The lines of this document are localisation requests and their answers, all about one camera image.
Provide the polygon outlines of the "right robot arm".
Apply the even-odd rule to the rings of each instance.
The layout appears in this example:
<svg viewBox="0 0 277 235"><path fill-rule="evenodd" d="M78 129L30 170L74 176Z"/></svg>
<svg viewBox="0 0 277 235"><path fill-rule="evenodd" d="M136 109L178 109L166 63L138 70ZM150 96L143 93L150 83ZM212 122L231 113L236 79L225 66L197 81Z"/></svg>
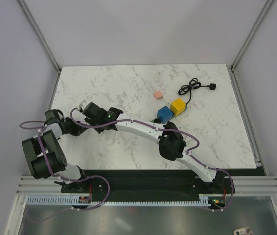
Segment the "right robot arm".
<svg viewBox="0 0 277 235"><path fill-rule="evenodd" d="M97 132L120 131L146 138L158 145L159 154L169 161L179 161L206 183L210 192L216 193L224 186L225 174L209 166L193 150L200 145L199 140L180 131L172 122L166 124L147 122L130 116L117 108L105 110L93 102L82 101L78 108L85 116L85 122Z"/></svg>

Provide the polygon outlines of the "blue cube socket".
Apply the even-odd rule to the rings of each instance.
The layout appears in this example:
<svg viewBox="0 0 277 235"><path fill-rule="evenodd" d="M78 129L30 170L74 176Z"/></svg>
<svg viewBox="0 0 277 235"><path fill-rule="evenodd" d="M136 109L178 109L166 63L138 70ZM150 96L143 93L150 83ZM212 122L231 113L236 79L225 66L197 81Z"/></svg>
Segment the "blue cube socket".
<svg viewBox="0 0 277 235"><path fill-rule="evenodd" d="M173 112L167 106L164 106L157 111L157 118L163 124L166 124L172 116Z"/></svg>

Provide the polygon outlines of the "pink plug adapter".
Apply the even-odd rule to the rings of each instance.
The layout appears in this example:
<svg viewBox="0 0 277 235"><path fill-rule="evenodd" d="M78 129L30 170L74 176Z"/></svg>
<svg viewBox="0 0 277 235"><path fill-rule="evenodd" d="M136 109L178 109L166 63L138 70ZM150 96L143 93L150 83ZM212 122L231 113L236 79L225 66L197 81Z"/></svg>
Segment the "pink plug adapter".
<svg viewBox="0 0 277 235"><path fill-rule="evenodd" d="M154 96L155 100L161 100L161 99L163 99L163 94L160 91L154 92L153 96Z"/></svg>

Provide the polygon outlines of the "white power strip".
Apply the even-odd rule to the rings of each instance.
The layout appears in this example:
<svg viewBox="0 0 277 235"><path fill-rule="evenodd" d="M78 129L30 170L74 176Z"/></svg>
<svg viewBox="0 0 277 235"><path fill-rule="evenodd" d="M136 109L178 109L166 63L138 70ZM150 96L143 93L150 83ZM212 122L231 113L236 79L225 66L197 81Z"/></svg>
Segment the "white power strip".
<svg viewBox="0 0 277 235"><path fill-rule="evenodd" d="M103 131L100 136L102 140L108 145L108 146L113 146L115 142L115 137L116 137L117 132L114 130L110 131Z"/></svg>

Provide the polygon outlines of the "green power strip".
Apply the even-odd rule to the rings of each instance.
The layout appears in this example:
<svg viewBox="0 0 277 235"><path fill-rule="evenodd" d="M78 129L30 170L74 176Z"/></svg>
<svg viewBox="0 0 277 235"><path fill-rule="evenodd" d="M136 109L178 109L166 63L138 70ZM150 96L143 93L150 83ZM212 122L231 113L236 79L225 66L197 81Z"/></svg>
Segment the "green power strip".
<svg viewBox="0 0 277 235"><path fill-rule="evenodd" d="M169 121L171 121L172 119L174 119L176 116L182 114L184 111L187 110L187 105L184 106L184 110L181 111L179 114L174 114L173 111L170 110L170 108L168 106L163 106L162 108L160 108L157 111L157 115L156 118L154 118L153 120L151 120L152 123L162 123L162 124L166 124Z"/></svg>

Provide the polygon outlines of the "yellow cube socket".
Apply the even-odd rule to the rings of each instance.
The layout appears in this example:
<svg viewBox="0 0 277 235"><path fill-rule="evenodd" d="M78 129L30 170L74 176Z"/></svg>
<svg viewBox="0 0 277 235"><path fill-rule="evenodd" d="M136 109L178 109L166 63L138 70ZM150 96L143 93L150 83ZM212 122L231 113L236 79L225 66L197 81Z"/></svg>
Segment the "yellow cube socket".
<svg viewBox="0 0 277 235"><path fill-rule="evenodd" d="M185 108L186 108L186 103L180 98L175 99L170 104L170 110L176 116L182 113L185 110Z"/></svg>

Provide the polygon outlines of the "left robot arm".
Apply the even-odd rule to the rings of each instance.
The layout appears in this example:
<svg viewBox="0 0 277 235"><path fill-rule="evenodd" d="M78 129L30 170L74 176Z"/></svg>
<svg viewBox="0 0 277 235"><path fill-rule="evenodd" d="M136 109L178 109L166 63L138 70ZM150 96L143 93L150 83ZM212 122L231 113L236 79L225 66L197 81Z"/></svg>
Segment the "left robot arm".
<svg viewBox="0 0 277 235"><path fill-rule="evenodd" d="M78 192L89 188L89 180L84 171L67 162L58 140L62 135L80 136L87 128L75 124L63 112L52 109L45 112L46 120L38 134L22 141L22 148L31 175L36 179L58 177L72 182Z"/></svg>

